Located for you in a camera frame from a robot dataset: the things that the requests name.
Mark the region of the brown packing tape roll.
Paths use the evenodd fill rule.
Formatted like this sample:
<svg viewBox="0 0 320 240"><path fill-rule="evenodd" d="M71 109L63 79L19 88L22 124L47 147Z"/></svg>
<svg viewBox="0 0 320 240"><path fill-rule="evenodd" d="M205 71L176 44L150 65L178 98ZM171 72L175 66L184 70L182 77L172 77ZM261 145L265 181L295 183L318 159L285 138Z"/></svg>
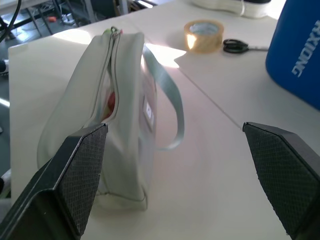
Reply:
<svg viewBox="0 0 320 240"><path fill-rule="evenodd" d="M216 20L195 20L184 26L184 42L189 52L213 53L221 48L224 26Z"/></svg>

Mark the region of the blue plastic container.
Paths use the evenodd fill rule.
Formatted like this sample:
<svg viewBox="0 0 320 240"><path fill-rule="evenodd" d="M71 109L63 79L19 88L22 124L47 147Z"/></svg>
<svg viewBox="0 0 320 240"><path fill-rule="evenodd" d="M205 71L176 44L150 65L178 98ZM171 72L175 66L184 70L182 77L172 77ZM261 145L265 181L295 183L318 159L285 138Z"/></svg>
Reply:
<svg viewBox="0 0 320 240"><path fill-rule="evenodd" d="M320 110L320 0L286 0L265 67L279 86Z"/></svg>

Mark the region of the white power strip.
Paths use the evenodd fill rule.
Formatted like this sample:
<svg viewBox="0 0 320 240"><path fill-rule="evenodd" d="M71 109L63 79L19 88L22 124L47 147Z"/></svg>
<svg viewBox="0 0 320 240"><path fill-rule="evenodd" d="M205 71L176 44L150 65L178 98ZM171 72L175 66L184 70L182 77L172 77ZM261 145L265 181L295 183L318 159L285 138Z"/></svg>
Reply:
<svg viewBox="0 0 320 240"><path fill-rule="evenodd" d="M62 15L62 22L66 25L73 25L76 23L71 13Z"/></svg>

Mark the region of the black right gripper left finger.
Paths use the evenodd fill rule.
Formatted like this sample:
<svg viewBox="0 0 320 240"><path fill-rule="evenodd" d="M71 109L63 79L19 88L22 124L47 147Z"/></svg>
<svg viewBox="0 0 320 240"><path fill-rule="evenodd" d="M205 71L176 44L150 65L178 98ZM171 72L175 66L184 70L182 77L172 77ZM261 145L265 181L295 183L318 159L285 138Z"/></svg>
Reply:
<svg viewBox="0 0 320 240"><path fill-rule="evenodd" d="M0 240L80 240L98 189L106 124L69 135L0 223Z"/></svg>

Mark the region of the black handled scissors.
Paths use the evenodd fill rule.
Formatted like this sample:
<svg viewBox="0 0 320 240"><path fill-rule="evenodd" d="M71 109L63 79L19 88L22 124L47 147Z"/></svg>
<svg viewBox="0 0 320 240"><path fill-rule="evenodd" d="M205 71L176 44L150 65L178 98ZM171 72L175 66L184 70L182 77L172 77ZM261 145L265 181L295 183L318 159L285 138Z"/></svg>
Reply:
<svg viewBox="0 0 320 240"><path fill-rule="evenodd" d="M269 50L266 46L253 46L238 39L225 39L223 42L223 51L230 54L243 54L248 51L262 51Z"/></svg>

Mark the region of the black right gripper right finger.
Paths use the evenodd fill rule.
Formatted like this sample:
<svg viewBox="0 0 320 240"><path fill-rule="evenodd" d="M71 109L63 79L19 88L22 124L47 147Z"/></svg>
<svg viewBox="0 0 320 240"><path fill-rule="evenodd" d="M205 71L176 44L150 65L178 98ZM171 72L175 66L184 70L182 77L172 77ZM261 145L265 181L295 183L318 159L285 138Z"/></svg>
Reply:
<svg viewBox="0 0 320 240"><path fill-rule="evenodd" d="M320 156L297 134L245 122L260 185L291 240L320 240Z"/></svg>

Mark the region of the white zippered fabric bag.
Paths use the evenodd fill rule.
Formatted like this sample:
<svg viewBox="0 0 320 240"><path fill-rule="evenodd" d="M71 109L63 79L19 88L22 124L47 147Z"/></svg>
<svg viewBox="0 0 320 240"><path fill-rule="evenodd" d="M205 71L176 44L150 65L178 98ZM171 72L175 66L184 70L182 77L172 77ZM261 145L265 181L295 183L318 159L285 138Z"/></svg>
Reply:
<svg viewBox="0 0 320 240"><path fill-rule="evenodd" d="M98 202L108 210L146 210L156 150L157 87L176 114L176 136L167 147L171 150L184 138L182 98L143 33L112 27L95 36L44 126L38 167L54 156L68 135L104 123L108 133Z"/></svg>

